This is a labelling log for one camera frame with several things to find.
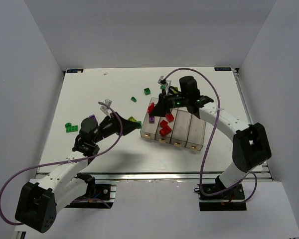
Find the small red lego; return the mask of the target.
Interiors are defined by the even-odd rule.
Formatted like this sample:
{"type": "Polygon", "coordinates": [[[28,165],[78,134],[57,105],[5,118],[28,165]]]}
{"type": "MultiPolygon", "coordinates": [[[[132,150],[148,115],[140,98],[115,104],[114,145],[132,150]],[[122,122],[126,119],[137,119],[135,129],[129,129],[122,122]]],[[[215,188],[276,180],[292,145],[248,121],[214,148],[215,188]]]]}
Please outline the small red lego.
{"type": "Polygon", "coordinates": [[[149,105],[149,107],[148,107],[148,114],[149,114],[149,115],[150,115],[151,112],[154,110],[154,107],[155,107],[155,104],[154,104],[154,102],[152,102],[152,103],[149,105]]]}

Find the large red lego brick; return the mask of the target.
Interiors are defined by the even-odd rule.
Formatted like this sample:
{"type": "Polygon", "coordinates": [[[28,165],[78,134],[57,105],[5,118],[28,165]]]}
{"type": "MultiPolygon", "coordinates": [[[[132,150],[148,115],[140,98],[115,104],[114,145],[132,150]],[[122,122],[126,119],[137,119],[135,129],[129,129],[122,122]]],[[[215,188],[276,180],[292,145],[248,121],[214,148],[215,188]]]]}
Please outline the large red lego brick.
{"type": "Polygon", "coordinates": [[[166,114],[165,118],[167,119],[168,122],[173,122],[174,121],[174,116],[172,113],[166,114]]]}

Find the small red lego brick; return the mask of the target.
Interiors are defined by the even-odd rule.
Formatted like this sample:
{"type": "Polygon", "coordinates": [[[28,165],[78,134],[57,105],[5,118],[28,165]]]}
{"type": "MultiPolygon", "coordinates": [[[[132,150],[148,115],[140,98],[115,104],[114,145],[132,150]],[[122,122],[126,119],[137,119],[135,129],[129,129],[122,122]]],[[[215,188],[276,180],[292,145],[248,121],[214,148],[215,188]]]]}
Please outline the small red lego brick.
{"type": "Polygon", "coordinates": [[[163,120],[159,123],[159,126],[162,127],[162,128],[164,128],[164,127],[168,126],[168,122],[167,122],[166,120],[163,119],[163,120]]]}

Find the red rounded lego brick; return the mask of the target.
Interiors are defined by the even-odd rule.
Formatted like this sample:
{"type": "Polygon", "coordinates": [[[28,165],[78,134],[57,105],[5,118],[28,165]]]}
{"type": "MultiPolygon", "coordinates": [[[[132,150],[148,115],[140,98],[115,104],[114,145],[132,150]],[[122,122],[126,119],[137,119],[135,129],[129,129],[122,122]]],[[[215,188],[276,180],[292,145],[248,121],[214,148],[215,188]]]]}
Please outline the red rounded lego brick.
{"type": "Polygon", "coordinates": [[[168,135],[168,134],[171,133],[171,132],[172,132],[172,129],[167,125],[167,126],[163,127],[163,128],[159,131],[159,134],[160,134],[161,136],[166,136],[166,135],[168,135]]]}

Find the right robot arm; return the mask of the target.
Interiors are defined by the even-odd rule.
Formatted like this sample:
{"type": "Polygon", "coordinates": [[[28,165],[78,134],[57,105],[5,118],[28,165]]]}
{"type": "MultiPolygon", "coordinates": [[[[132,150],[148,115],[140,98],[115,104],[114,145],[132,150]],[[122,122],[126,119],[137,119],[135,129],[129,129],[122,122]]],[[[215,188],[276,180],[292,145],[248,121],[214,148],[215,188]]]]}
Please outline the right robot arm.
{"type": "Polygon", "coordinates": [[[262,124],[249,124],[221,109],[219,102],[201,95],[192,76],[180,78],[179,84],[180,91],[167,86],[170,92],[159,94],[158,103],[149,115],[163,117],[171,109],[185,107],[193,116],[213,125],[213,131],[219,130],[231,140],[232,163],[215,181],[221,190],[239,183],[254,168],[271,158],[272,152],[262,124]]]}

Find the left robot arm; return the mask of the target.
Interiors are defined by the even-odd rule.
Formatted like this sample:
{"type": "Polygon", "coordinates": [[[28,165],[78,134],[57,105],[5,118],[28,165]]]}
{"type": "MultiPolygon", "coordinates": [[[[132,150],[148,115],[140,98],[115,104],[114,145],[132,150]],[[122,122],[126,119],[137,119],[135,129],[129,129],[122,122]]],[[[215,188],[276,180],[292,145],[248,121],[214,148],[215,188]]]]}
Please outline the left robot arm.
{"type": "Polygon", "coordinates": [[[138,122],[113,113],[100,123],[92,118],[84,119],[71,156],[85,156],[87,160],[76,162],[68,159],[37,182],[27,182],[21,189],[15,219],[45,233],[54,223],[57,213],[73,201],[87,203],[97,199],[101,192],[97,190],[95,178],[82,172],[98,154],[97,143],[113,134],[127,135],[139,127],[138,122]]]}

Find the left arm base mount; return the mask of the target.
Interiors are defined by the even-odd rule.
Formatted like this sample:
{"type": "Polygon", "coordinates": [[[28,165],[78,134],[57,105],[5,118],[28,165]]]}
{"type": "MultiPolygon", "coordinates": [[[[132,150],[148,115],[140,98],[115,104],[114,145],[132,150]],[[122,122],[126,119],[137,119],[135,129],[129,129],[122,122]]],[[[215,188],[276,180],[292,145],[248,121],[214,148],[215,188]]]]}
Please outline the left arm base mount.
{"type": "Polygon", "coordinates": [[[95,177],[86,173],[79,173],[75,177],[87,186],[85,194],[73,200],[66,208],[81,209],[110,209],[113,206],[116,185],[110,182],[97,181],[95,177]]]}

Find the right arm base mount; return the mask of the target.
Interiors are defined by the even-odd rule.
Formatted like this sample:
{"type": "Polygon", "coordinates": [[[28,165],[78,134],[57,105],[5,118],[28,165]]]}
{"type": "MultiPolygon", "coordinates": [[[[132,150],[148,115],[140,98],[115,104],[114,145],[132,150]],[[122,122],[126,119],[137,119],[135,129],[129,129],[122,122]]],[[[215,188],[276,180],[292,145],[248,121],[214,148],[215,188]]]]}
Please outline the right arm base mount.
{"type": "Polygon", "coordinates": [[[198,194],[199,209],[201,212],[228,212],[246,211],[247,206],[244,202],[245,194],[241,184],[227,192],[216,196],[205,196],[200,192],[199,187],[194,189],[198,194]]]}

